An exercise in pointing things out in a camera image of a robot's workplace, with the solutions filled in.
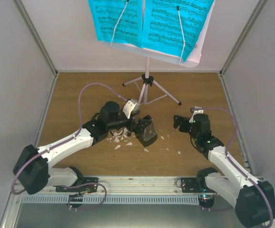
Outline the black metronome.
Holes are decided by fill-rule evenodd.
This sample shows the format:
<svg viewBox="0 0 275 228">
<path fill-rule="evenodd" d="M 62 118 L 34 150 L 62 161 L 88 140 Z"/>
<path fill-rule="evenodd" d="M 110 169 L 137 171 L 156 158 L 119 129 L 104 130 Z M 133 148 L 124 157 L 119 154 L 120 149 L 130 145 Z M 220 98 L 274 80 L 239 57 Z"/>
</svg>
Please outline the black metronome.
<svg viewBox="0 0 275 228">
<path fill-rule="evenodd" d="M 138 120 L 135 135 L 143 147 L 148 147 L 157 140 L 157 130 L 150 115 Z"/>
</svg>

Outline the cyan sheet music page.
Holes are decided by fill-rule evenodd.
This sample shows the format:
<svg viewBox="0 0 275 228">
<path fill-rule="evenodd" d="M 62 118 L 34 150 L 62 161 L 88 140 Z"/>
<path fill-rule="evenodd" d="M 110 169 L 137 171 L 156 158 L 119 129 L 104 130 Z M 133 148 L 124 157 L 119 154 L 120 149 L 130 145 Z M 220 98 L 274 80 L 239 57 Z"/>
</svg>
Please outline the cyan sheet music page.
<svg viewBox="0 0 275 228">
<path fill-rule="evenodd" d="M 141 47 L 142 0 L 90 0 L 95 32 L 99 41 Z"/>
<path fill-rule="evenodd" d="M 213 0 L 147 0 L 141 47 L 176 56 L 183 64 L 195 49 Z"/>
</svg>

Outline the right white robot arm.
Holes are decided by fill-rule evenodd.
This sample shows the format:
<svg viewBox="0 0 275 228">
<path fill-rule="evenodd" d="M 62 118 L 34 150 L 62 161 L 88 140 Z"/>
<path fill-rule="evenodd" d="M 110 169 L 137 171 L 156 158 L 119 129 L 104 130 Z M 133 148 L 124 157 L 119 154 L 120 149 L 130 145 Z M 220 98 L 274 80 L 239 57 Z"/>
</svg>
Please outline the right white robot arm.
<svg viewBox="0 0 275 228">
<path fill-rule="evenodd" d="M 220 195 L 234 208 L 244 227 L 270 228 L 275 219 L 273 185 L 260 181 L 234 159 L 226 146 L 212 135 L 208 115 L 202 110 L 195 110 L 189 118 L 175 115 L 174 128 L 188 133 L 194 148 L 216 166 L 197 173 L 196 188 Z"/>
</svg>

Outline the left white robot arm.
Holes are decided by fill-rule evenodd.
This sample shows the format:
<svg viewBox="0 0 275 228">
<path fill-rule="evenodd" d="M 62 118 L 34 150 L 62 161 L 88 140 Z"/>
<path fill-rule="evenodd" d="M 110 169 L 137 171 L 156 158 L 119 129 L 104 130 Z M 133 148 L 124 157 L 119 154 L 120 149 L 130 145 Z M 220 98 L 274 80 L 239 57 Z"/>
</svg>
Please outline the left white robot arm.
<svg viewBox="0 0 275 228">
<path fill-rule="evenodd" d="M 32 195 L 46 186 L 65 186 L 73 192 L 80 191 L 83 179 L 75 169 L 55 169 L 54 166 L 75 152 L 106 139 L 112 130 L 127 128 L 129 132 L 135 132 L 139 106 L 134 99 L 129 99 L 123 107 L 108 101 L 74 133 L 38 148 L 32 144 L 24 147 L 13 168 L 14 180 L 23 186 L 20 192 Z"/>
</svg>

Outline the clear plastic metronome cover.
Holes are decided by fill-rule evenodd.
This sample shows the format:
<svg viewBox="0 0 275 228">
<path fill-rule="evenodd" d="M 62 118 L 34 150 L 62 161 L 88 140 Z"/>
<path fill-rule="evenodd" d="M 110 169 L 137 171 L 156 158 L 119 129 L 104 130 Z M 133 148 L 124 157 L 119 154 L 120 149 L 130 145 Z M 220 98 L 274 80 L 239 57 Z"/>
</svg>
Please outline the clear plastic metronome cover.
<svg viewBox="0 0 275 228">
<path fill-rule="evenodd" d="M 153 121 L 144 129 L 143 140 L 145 142 L 155 141 L 157 139 L 157 130 Z"/>
</svg>

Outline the white music stand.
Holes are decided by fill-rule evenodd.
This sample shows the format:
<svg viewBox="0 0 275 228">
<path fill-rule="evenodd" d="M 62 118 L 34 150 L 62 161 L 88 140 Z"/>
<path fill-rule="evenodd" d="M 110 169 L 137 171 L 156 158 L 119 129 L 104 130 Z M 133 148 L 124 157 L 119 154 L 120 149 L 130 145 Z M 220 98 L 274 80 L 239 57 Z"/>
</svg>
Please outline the white music stand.
<svg viewBox="0 0 275 228">
<path fill-rule="evenodd" d="M 146 0 L 143 0 L 143 21 L 144 21 L 144 15 L 145 15 L 145 5 L 146 5 Z M 115 43 L 112 46 L 103 41 L 107 46 L 110 46 L 111 48 L 120 48 L 123 50 L 128 50 L 130 52 L 133 53 L 137 53 L 140 55 L 145 55 L 146 58 L 146 70 L 145 70 L 145 74 L 143 76 L 140 77 L 140 79 L 142 79 L 143 82 L 143 86 L 142 86 L 142 90 L 140 92 L 140 96 L 138 101 L 140 103 L 145 103 L 147 104 L 147 92 L 148 92 L 148 87 L 151 86 L 152 84 L 155 85 L 159 85 L 158 82 L 156 82 L 153 77 L 151 77 L 149 75 L 150 73 L 150 60 L 153 59 L 158 59 L 164 62 L 169 62 L 172 64 L 176 64 L 179 66 L 184 66 L 184 67 L 189 67 L 189 68 L 193 68 L 196 67 L 201 59 L 201 52 L 202 52 L 202 47 L 204 44 L 204 40 L 205 40 L 205 35 L 206 35 L 206 31 L 208 28 L 208 24 L 209 24 L 209 20 L 212 14 L 213 8 L 210 10 L 210 14 L 206 20 L 205 26 L 200 34 L 199 40 L 197 41 L 197 44 L 195 46 L 195 49 L 193 50 L 193 52 L 191 53 L 190 57 L 187 59 L 187 61 L 183 64 L 178 64 L 178 58 L 176 56 L 172 56 L 172 55 L 168 55 L 168 54 L 164 54 L 162 52 L 158 52 L 158 51 L 154 51 L 151 49 L 147 49 L 147 48 L 142 48 L 142 47 L 136 47 L 134 45 L 127 45 L 127 44 L 120 44 L 120 43 Z"/>
</svg>

